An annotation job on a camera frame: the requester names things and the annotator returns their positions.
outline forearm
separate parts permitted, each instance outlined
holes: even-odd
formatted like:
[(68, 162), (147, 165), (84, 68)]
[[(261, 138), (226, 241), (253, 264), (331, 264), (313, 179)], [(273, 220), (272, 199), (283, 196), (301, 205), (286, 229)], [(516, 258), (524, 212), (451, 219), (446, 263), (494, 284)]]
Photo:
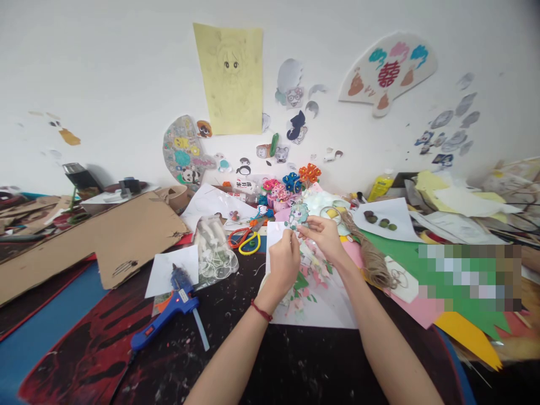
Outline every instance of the forearm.
[[(278, 302), (263, 289), (255, 304), (272, 313)], [(267, 327), (268, 321), (249, 307), (202, 372), (185, 404), (237, 404), (248, 384)]]
[(362, 337), (362, 346), (388, 401), (443, 403), (428, 373), (349, 257), (335, 264)]

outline blue mat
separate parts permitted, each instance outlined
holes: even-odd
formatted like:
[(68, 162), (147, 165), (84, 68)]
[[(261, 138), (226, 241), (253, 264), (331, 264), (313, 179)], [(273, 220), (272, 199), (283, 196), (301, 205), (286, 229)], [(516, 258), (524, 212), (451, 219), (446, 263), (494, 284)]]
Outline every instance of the blue mat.
[(47, 306), (0, 343), (0, 404), (21, 404), (19, 386), (47, 352), (107, 293), (94, 262)]

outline white wall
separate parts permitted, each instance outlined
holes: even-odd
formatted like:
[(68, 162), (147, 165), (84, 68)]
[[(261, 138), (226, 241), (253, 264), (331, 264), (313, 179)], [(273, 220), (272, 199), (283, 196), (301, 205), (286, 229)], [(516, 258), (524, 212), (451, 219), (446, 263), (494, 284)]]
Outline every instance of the white wall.
[[(475, 145), (453, 170), (480, 177), (498, 159), (540, 155), (540, 14), (534, 0), (385, 1), (2, 1), (0, 2), (0, 185), (24, 191), (71, 192), (59, 164), (90, 166), (103, 183), (125, 176), (171, 185), (161, 153), (163, 133), (183, 114), (207, 119), (194, 21), (264, 30), (264, 111), (285, 138), (286, 111), (274, 101), (278, 69), (286, 58), (303, 62), (302, 84), (330, 87), (317, 96), (321, 112), (309, 118), (300, 145), (289, 144), (298, 167), (319, 156), (321, 184), (334, 192), (365, 189), (386, 167), (429, 168), (435, 155), (413, 144), (427, 123), (478, 91), (480, 120), (469, 130)], [(390, 113), (341, 103), (337, 94), (352, 63), (380, 37), (409, 30), (437, 53), (435, 74), (396, 99)], [(456, 82), (476, 79), (466, 92)], [(82, 140), (67, 145), (45, 118), (51, 112)], [(445, 131), (452, 134), (452, 128)], [(255, 147), (271, 134), (214, 136), (206, 153), (222, 152), (233, 166), (246, 156), (254, 173), (268, 168)], [(323, 164), (326, 147), (344, 157)], [(55, 160), (49, 150), (61, 152)], [(216, 171), (206, 181), (222, 181)]]

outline blue glue gun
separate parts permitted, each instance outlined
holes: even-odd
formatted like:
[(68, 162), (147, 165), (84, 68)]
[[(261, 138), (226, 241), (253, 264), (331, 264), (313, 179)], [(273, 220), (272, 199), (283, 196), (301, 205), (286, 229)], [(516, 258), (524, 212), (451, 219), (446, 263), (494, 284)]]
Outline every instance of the blue glue gun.
[(199, 312), (197, 311), (199, 299), (191, 296), (193, 286), (191, 285), (190, 277), (184, 270), (173, 264), (173, 273), (170, 281), (174, 291), (169, 304), (154, 322), (144, 328), (141, 332), (133, 335), (131, 339), (132, 349), (134, 351), (139, 351), (146, 347), (163, 326), (165, 326), (177, 312), (181, 311), (183, 314), (193, 313), (201, 334), (204, 349), (208, 350), (210, 345), (208, 344), (208, 339), (206, 338)]

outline scissors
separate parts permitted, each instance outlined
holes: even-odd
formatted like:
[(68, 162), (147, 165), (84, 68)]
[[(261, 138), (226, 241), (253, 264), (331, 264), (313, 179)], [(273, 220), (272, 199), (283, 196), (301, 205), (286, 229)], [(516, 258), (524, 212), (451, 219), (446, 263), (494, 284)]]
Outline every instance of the scissors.
[[(244, 256), (249, 256), (249, 255), (252, 255), (254, 254), (255, 252), (257, 252), (260, 248), (260, 234), (259, 232), (257, 232), (261, 226), (263, 225), (264, 221), (260, 221), (257, 223), (257, 225), (255, 226), (252, 226), (250, 228), (242, 228), (242, 229), (237, 229), (236, 231), (233, 231), (230, 235), (229, 235), (229, 239), (228, 239), (228, 242), (229, 242), (229, 246), (233, 249), (236, 249), (238, 248), (238, 251), (240, 252), (241, 255), (244, 255)], [(239, 233), (239, 232), (244, 232), (244, 235), (242, 236), (242, 238), (240, 238), (238, 241), (236, 241), (236, 243), (234, 243), (232, 241), (232, 236), (236, 233)], [(250, 233), (253, 233), (252, 236), (250, 236), (248, 239), (246, 239), (248, 237), (248, 235)], [(251, 242), (253, 239), (257, 238), (257, 246), (255, 247), (255, 249), (253, 250), (250, 250), (250, 251), (245, 251), (245, 250), (242, 250), (242, 248), (248, 244), (249, 242)]]

